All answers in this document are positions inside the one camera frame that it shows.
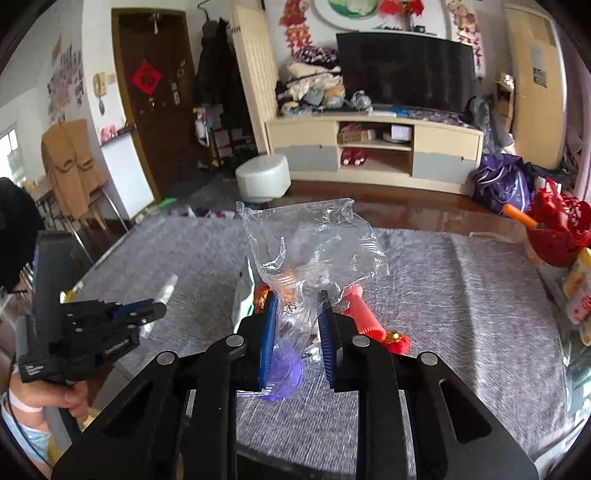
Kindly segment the person's left hand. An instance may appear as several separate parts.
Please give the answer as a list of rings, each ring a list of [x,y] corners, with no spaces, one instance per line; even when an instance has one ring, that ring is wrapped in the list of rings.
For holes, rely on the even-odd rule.
[[[33,414],[33,409],[56,407],[67,410],[79,421],[84,421],[88,416],[86,381],[67,386],[41,380],[24,383],[20,374],[15,372],[10,377],[9,391],[18,400],[16,407],[24,414]]]

